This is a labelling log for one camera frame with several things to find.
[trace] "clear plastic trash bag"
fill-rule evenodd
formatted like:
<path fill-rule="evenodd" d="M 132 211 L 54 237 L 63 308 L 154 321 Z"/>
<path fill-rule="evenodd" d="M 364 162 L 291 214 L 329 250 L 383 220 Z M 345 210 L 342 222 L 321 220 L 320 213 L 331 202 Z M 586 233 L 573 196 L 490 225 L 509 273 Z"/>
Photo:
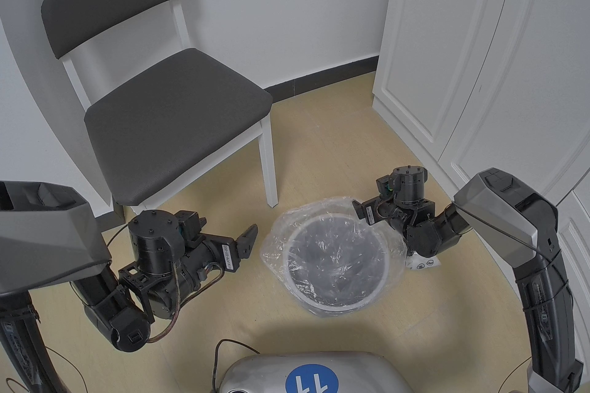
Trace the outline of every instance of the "clear plastic trash bag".
<path fill-rule="evenodd" d="M 283 213 L 262 242 L 262 261 L 309 311 L 335 316 L 376 301 L 402 278 L 402 235 L 359 220 L 353 198 L 335 197 Z"/>

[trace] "gray upholstered chair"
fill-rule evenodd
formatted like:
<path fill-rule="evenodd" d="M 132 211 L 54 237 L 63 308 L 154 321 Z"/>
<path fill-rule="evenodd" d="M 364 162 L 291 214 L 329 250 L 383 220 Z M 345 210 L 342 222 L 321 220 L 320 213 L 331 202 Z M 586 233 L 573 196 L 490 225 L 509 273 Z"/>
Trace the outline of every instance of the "gray upholstered chair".
<path fill-rule="evenodd" d="M 172 5 L 182 50 L 91 103 L 70 52 L 163 2 Z M 180 0 L 43 0 L 41 16 L 86 111 L 90 142 L 116 202 L 136 213 L 155 208 L 258 138 L 267 202 L 278 203 L 272 97 L 190 47 Z"/>

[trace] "beige floor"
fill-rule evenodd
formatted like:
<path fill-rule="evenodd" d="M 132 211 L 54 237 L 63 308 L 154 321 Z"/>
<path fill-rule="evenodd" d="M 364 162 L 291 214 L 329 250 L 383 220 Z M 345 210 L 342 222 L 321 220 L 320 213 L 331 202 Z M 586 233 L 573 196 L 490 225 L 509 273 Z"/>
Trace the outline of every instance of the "beige floor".
<path fill-rule="evenodd" d="M 377 177 L 418 161 L 372 110 L 372 82 L 373 74 L 367 74 L 273 105 L 276 208 L 266 205 L 255 142 L 162 208 L 198 211 L 213 234 L 235 237 L 257 223 L 262 240 L 275 218 L 290 208 L 334 195 L 374 196 Z M 426 191 L 438 210 L 449 202 L 432 179 Z M 131 261 L 126 231 L 112 253 L 114 267 Z M 407 271 L 400 286 L 377 304 L 321 319 L 299 307 L 255 250 L 237 274 L 228 274 L 187 305 L 168 337 L 131 354 L 110 347 L 86 320 L 69 286 L 36 290 L 33 300 L 46 344 L 80 368 L 90 392 L 208 393 L 215 344 L 230 337 L 266 353 L 375 352 L 390 360 L 416 392 L 495 393 L 530 355 L 517 297 L 473 234 L 440 259 L 439 268 Z M 153 331 L 165 325 L 159 320 Z M 225 345 L 220 371 L 246 354 Z M 10 372 L 1 356 L 2 373 Z M 59 358 L 55 365 L 73 393 L 83 391 L 71 367 Z M 503 391 L 525 389 L 525 377 L 523 366 Z"/>

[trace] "blue circular logo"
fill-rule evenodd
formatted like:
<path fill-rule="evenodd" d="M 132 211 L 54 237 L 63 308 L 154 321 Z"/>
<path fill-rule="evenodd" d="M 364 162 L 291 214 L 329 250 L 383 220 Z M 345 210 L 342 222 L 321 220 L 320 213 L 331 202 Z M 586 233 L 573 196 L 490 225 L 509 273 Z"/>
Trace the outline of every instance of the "blue circular logo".
<path fill-rule="evenodd" d="M 323 365 L 301 365 L 287 377 L 285 390 L 287 393 L 337 393 L 338 377 Z"/>

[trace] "black baseboard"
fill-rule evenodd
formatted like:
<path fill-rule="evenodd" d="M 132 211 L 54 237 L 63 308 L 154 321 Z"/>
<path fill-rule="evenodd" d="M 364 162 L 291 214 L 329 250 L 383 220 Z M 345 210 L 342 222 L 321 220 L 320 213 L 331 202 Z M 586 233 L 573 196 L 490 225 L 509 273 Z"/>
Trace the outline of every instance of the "black baseboard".
<path fill-rule="evenodd" d="M 286 98 L 304 94 L 305 92 L 325 87 L 326 85 L 335 84 L 341 80 L 350 79 L 358 75 L 363 75 L 364 73 L 374 72 L 377 70 L 378 61 L 379 56 L 356 60 L 348 64 L 332 67 L 331 69 L 287 80 L 282 84 L 266 88 L 266 91 L 273 96 L 273 103 L 280 102 Z"/>
<path fill-rule="evenodd" d="M 124 208 L 113 200 L 113 211 L 106 212 L 96 217 L 96 224 L 99 226 L 99 231 L 104 233 L 109 229 L 125 224 Z"/>

